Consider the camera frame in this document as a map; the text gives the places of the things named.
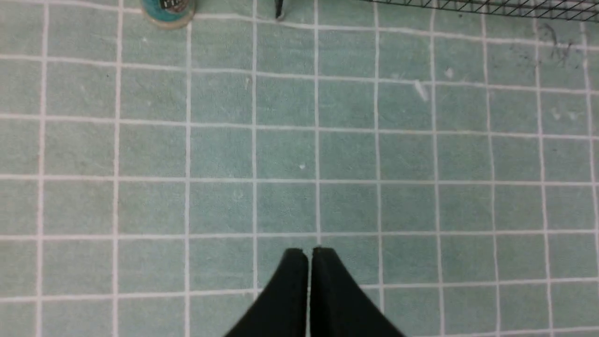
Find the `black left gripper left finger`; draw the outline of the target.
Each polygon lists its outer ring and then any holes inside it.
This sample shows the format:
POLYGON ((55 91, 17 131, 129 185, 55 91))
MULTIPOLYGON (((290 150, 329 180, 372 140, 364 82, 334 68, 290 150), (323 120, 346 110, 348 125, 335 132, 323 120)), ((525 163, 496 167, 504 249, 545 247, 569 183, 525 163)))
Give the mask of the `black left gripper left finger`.
POLYGON ((301 249, 286 249, 266 287, 226 336, 304 337, 308 266, 301 249))

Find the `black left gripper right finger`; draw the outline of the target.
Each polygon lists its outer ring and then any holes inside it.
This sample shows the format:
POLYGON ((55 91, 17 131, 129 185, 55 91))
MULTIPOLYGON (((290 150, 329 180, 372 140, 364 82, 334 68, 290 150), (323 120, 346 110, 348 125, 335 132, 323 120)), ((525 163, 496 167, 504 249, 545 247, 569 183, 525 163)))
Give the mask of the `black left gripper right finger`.
POLYGON ((312 256, 310 334, 313 337, 402 337, 351 277, 336 251, 312 256))

